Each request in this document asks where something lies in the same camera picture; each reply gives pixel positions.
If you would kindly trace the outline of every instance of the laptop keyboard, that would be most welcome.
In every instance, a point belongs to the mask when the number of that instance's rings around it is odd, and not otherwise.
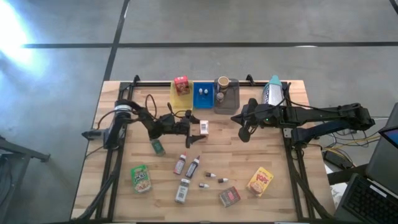
[[[398,201],[370,181],[355,178],[343,205],[368,223],[398,223]]]

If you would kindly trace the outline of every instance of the wooden table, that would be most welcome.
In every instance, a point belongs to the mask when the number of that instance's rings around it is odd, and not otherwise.
[[[292,82],[290,96],[292,101],[308,105],[308,98],[302,80]],[[120,82],[105,82],[98,103],[95,123],[106,112],[111,111],[118,97]],[[169,113],[169,87],[135,87],[133,100],[144,105],[146,95],[152,94],[157,105],[157,117]],[[241,107],[250,98],[261,99],[261,87],[241,87]],[[154,113],[152,103],[149,109]],[[230,120],[231,116],[214,114],[213,110],[194,110],[198,119],[209,121],[210,135],[185,148],[185,136],[166,135],[160,141],[166,155],[157,157],[149,142],[147,131],[141,123],[128,126],[123,163],[118,186],[118,196],[114,211],[114,221],[144,222],[265,222],[296,220],[289,170],[285,156],[281,130],[278,128],[257,129],[251,140],[243,143],[238,138],[240,125]],[[108,127],[112,116],[101,123]],[[199,125],[193,124],[192,134],[199,134]],[[101,146],[101,141],[92,141],[88,152]],[[187,152],[187,164],[182,175],[175,175],[173,169],[180,154]],[[200,165],[191,181],[185,204],[174,202],[180,179],[184,178],[191,161],[200,155]],[[103,175],[106,151],[92,154],[84,163],[80,184],[76,195],[72,217],[79,216],[98,193]],[[326,176],[321,152],[318,147],[305,149],[310,188],[319,202],[330,213],[334,213],[331,191]],[[152,190],[144,194],[135,194],[132,189],[130,170],[134,166],[146,164],[149,168]],[[261,198],[256,198],[245,189],[249,179],[258,167],[264,167],[274,174],[274,179]],[[212,172],[229,182],[219,184],[216,179],[204,176]],[[210,185],[200,189],[200,182]],[[241,195],[241,201],[224,208],[218,194],[228,187],[235,186]],[[300,199],[304,214],[306,206],[303,194]],[[108,197],[105,200],[103,216],[108,211]]]

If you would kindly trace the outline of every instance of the laptop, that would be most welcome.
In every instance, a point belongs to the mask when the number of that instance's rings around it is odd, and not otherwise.
[[[337,220],[398,223],[398,103],[379,133],[366,177],[351,177],[335,213]]]

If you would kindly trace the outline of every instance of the blue bin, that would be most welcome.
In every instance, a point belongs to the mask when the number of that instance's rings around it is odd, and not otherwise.
[[[193,107],[196,109],[211,109],[214,107],[214,89],[212,82],[194,82],[193,83]]]

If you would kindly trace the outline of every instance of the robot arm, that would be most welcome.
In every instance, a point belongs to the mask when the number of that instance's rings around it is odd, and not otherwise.
[[[260,126],[276,128],[292,128],[292,144],[305,146],[315,137],[333,133],[343,129],[365,131],[374,125],[369,111],[359,103],[337,106],[333,108],[305,109],[299,106],[273,106],[258,104],[251,98],[243,106],[241,114],[233,116],[233,121],[239,123],[239,137],[243,142],[250,140],[252,132],[249,128]],[[298,128],[307,122],[329,121],[312,128]]]
[[[169,113],[155,119],[145,107],[139,106],[134,101],[118,100],[115,102],[115,115],[112,125],[103,130],[93,129],[86,131],[82,135],[88,140],[103,138],[105,149],[116,149],[119,146],[119,139],[125,131],[123,126],[140,121],[148,130],[149,139],[157,139],[163,134],[183,134],[186,135],[185,146],[190,147],[195,141],[205,138],[205,136],[191,136],[190,123],[199,124],[200,120],[192,115],[192,111],[187,110],[185,116],[180,121],[175,122],[174,114]],[[138,118],[131,119],[131,114],[138,115]]]

